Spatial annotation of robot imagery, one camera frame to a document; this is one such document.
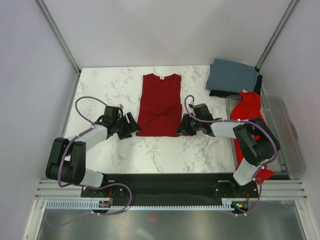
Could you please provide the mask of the dark red t-shirt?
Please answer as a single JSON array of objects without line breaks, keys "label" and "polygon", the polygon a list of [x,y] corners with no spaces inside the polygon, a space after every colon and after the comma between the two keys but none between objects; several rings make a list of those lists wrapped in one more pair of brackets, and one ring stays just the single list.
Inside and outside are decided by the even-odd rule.
[{"label": "dark red t-shirt", "polygon": [[176,130],[182,120],[182,77],[165,77],[153,73],[143,76],[137,124],[139,137],[178,137]]}]

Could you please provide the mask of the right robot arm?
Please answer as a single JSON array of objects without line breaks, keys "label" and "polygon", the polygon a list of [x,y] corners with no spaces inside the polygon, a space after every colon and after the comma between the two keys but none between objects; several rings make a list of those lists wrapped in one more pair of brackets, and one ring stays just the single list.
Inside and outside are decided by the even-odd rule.
[{"label": "right robot arm", "polygon": [[195,136],[202,132],[210,137],[227,137],[237,141],[242,161],[233,173],[229,191],[235,197],[247,191],[247,184],[254,181],[268,161],[277,157],[280,144],[260,117],[249,120],[213,118],[206,104],[190,105],[193,112],[183,115],[175,133]]}]

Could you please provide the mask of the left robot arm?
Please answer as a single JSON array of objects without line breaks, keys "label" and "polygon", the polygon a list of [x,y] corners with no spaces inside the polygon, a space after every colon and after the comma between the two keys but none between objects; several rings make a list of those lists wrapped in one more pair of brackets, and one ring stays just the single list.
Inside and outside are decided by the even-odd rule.
[{"label": "left robot arm", "polygon": [[53,141],[45,176],[58,181],[61,188],[68,185],[91,187],[95,194],[104,197],[109,193],[110,185],[103,180],[103,173],[86,167],[87,152],[115,134],[123,140],[141,130],[130,112],[123,114],[119,107],[106,106],[104,114],[84,132]]}]

